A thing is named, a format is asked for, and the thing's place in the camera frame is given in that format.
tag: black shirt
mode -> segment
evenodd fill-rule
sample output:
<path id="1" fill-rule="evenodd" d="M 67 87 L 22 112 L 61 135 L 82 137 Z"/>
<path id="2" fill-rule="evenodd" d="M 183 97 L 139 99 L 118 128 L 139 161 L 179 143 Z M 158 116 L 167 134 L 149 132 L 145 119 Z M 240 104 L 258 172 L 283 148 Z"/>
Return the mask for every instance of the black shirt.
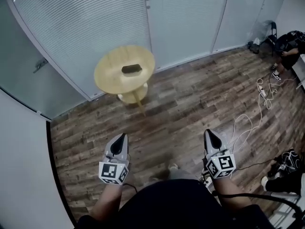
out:
<path id="1" fill-rule="evenodd" d="M 76 229 L 100 228 L 274 228 L 258 205 L 231 214 L 196 180 L 168 180 L 148 186 L 103 223 L 80 218 Z"/>

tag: white cable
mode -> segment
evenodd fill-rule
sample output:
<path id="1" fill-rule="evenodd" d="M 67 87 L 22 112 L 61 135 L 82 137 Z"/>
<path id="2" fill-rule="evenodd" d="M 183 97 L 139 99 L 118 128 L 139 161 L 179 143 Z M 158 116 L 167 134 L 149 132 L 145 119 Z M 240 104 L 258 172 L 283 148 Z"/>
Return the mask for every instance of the white cable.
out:
<path id="1" fill-rule="evenodd" d="M 238 138 L 235 140 L 235 142 L 234 142 L 234 144 L 233 144 L 232 154 L 234 153 L 234 147 L 235 147 L 235 144 L 237 143 L 237 141 L 239 140 L 239 138 L 240 138 L 243 134 L 249 132 L 249 134 L 248 134 L 248 136 L 246 137 L 246 139 L 244 140 L 244 142 L 239 146 L 239 148 L 238 148 L 235 152 L 238 152 L 238 151 L 241 149 L 241 147 L 244 145 L 244 143 L 247 141 L 248 137 L 250 136 L 251 132 L 252 132 L 254 129 L 258 128 L 258 127 L 261 125 L 262 118 L 263 118 L 263 114 L 262 114 L 262 109 L 261 109 L 261 106 L 260 106 L 260 96 L 264 99 L 264 106 L 266 105 L 267 109 L 271 109 L 271 108 L 272 108 L 272 102 L 271 102 L 271 100 L 274 99 L 274 93 L 277 93 L 277 90 L 276 90 L 276 89 L 271 90 L 271 85 L 281 86 L 281 85 L 284 84 L 285 81 L 294 81 L 295 79 L 296 79 L 296 78 L 294 78 L 294 79 L 286 79 L 286 80 L 284 80 L 284 81 L 283 81 L 281 84 L 279 84 L 279 85 L 278 85 L 278 84 L 274 84 L 274 83 L 269 83 L 269 94 L 271 93 L 272 98 L 265 98 L 265 97 L 263 97 L 262 92 L 260 91 L 259 86 L 262 85 L 262 84 L 264 83 L 264 81 L 262 80 L 262 78 L 258 78 L 258 79 L 257 79 L 257 81 L 256 81 L 256 86 L 257 86 L 257 90 L 258 90 L 258 92 L 259 92 L 257 103 L 258 103 L 259 111 L 260 111 L 260 113 L 261 113 L 261 119 L 260 119 L 260 121 L 259 121 L 259 124 L 258 124 L 257 126 L 255 126 L 255 127 L 253 127 L 253 123 L 252 123 L 251 119 L 250 119 L 246 114 L 241 114 L 240 116 L 238 116 L 238 117 L 235 119 L 235 121 L 234 121 L 234 128 L 233 128 L 233 135 L 232 135 L 231 140 L 228 142 L 227 146 L 229 146 L 229 144 L 232 142 L 232 140 L 233 140 L 233 138 L 234 138 L 236 122 L 237 122 L 237 120 L 238 120 L 240 117 L 246 116 L 246 117 L 248 118 L 248 120 L 249 120 L 250 123 L 251 123 L 251 129 L 244 131 L 243 133 L 241 133 L 241 134 L 238 136 Z"/>

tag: round wooden table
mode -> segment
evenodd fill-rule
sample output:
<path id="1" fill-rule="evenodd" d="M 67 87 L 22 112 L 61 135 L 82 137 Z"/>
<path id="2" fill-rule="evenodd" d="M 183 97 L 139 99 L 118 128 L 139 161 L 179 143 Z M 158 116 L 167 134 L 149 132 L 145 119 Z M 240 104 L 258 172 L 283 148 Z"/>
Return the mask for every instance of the round wooden table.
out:
<path id="1" fill-rule="evenodd" d="M 139 64 L 141 71 L 123 73 L 122 67 Z M 128 104 L 137 103 L 144 112 L 141 100 L 147 94 L 147 81 L 154 72 L 153 54 L 140 46 L 128 45 L 116 48 L 106 54 L 94 71 L 95 84 L 102 91 L 117 94 L 119 99 Z"/>

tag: white wall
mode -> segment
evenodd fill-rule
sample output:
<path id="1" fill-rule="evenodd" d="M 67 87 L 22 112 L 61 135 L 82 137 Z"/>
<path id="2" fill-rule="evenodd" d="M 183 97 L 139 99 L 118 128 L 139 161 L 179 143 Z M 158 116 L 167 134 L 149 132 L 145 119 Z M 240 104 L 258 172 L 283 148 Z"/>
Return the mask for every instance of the white wall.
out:
<path id="1" fill-rule="evenodd" d="M 305 0 L 284 0 L 275 22 L 278 37 L 293 30 L 305 32 Z"/>
<path id="2" fill-rule="evenodd" d="M 51 170 L 46 122 L 0 91 L 0 224 L 72 229 Z"/>

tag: glass panel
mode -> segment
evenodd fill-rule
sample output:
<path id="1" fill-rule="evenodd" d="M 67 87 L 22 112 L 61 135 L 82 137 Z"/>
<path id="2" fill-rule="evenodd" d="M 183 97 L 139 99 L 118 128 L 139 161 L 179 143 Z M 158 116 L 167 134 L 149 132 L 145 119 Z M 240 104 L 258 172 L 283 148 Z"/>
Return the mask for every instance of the glass panel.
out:
<path id="1" fill-rule="evenodd" d="M 145 0 L 14 0 L 40 45 L 90 98 L 101 94 L 94 69 L 110 50 L 150 49 Z"/>
<path id="2" fill-rule="evenodd" d="M 283 2 L 284 0 L 264 0 L 261 11 L 252 29 L 251 41 L 254 41 L 257 37 L 263 42 L 266 36 L 271 34 L 270 23 L 276 20 Z"/>
<path id="3" fill-rule="evenodd" d="M 227 0 L 213 52 L 247 44 L 264 0 Z"/>
<path id="4" fill-rule="evenodd" d="M 226 0 L 149 0 L 149 29 L 157 69 L 211 52 Z"/>
<path id="5" fill-rule="evenodd" d="M 43 57 L 15 20 L 6 0 L 0 0 L 0 17 L 0 87 L 50 119 L 84 102 L 50 64 L 33 73 Z"/>

